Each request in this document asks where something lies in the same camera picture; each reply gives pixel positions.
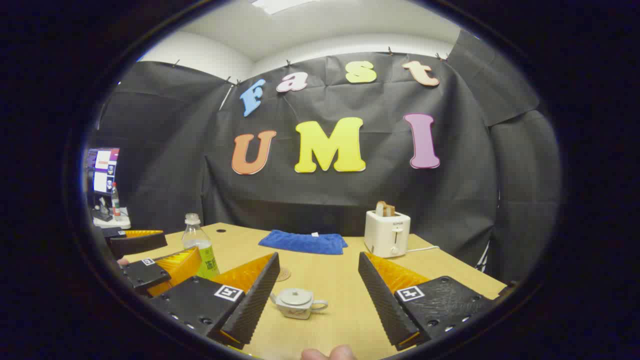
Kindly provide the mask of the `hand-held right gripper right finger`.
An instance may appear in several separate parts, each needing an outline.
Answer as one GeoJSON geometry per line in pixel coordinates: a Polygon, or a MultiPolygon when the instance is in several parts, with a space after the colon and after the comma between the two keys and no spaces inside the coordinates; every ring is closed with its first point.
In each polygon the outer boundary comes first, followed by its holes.
{"type": "Polygon", "coordinates": [[[496,302],[452,276],[429,279],[365,251],[359,253],[358,272],[398,351],[446,337],[496,302]]]}

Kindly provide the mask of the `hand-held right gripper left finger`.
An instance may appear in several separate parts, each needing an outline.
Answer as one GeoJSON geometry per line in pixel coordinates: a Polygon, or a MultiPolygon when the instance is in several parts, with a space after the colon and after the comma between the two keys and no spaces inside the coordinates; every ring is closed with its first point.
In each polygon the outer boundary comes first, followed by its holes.
{"type": "Polygon", "coordinates": [[[206,279],[189,276],[150,304],[188,331],[242,350],[251,342],[281,271],[274,251],[206,279]]]}

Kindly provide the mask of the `white teacup lid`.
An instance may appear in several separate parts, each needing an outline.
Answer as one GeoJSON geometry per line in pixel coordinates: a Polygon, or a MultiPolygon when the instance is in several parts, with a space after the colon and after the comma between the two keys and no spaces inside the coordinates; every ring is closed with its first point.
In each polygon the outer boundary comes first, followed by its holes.
{"type": "Polygon", "coordinates": [[[313,301],[313,292],[302,288],[286,288],[277,295],[276,300],[284,306],[307,305],[313,301]]]}

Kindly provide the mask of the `white ceramic teacup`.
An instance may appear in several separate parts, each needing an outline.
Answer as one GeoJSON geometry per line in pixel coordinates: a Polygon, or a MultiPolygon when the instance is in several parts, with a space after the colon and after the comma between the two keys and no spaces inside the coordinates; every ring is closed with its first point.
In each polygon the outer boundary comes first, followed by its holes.
{"type": "Polygon", "coordinates": [[[311,303],[307,303],[306,305],[302,306],[283,305],[277,300],[278,294],[272,292],[272,294],[270,294],[269,296],[270,301],[274,303],[274,305],[284,317],[288,317],[291,319],[307,320],[311,316],[311,314],[322,312],[329,307],[329,303],[326,300],[316,300],[314,297],[314,293],[313,298],[311,299],[311,303]]]}

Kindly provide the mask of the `green label water bottle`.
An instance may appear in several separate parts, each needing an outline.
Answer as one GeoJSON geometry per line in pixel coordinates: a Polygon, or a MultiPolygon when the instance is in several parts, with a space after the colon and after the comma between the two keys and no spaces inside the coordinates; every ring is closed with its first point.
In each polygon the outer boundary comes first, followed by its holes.
{"type": "Polygon", "coordinates": [[[201,258],[201,264],[196,275],[207,280],[213,280],[220,275],[220,270],[218,269],[210,237],[201,228],[199,215],[197,213],[187,213],[184,223],[183,247],[185,249],[195,248],[201,258]]]}

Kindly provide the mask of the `white side table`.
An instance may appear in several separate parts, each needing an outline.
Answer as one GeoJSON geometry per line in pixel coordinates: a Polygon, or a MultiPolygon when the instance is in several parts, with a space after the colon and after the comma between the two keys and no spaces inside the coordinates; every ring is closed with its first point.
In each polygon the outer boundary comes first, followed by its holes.
{"type": "Polygon", "coordinates": [[[129,217],[129,212],[127,207],[121,207],[119,209],[120,216],[119,218],[112,217],[109,221],[103,221],[96,217],[95,215],[99,214],[100,211],[96,209],[91,210],[91,214],[93,217],[93,224],[99,228],[108,229],[108,228],[121,228],[123,230],[129,230],[131,228],[131,220],[129,217]]]}

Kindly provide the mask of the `white toaster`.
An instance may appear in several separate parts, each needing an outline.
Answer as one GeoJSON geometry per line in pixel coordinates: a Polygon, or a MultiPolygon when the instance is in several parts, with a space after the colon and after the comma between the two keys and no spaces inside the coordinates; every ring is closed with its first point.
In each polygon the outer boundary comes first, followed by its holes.
{"type": "Polygon", "coordinates": [[[394,216],[380,216],[375,210],[368,210],[364,235],[366,248],[380,258],[405,255],[409,248],[410,223],[411,218],[400,212],[394,216]]]}

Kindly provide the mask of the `computer monitor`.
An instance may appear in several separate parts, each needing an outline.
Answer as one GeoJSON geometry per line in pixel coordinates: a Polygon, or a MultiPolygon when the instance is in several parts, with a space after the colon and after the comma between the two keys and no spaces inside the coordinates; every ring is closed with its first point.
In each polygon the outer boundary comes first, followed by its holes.
{"type": "Polygon", "coordinates": [[[120,152],[119,147],[99,147],[87,150],[87,177],[90,189],[94,193],[112,196],[120,152]]]}

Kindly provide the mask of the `blue folded towel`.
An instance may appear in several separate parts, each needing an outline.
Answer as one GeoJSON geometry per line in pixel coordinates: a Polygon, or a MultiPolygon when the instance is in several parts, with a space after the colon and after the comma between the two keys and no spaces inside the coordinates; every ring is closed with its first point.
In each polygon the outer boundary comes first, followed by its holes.
{"type": "Polygon", "coordinates": [[[265,248],[313,255],[342,255],[348,247],[340,234],[295,234],[281,230],[270,231],[258,244],[265,248]]]}

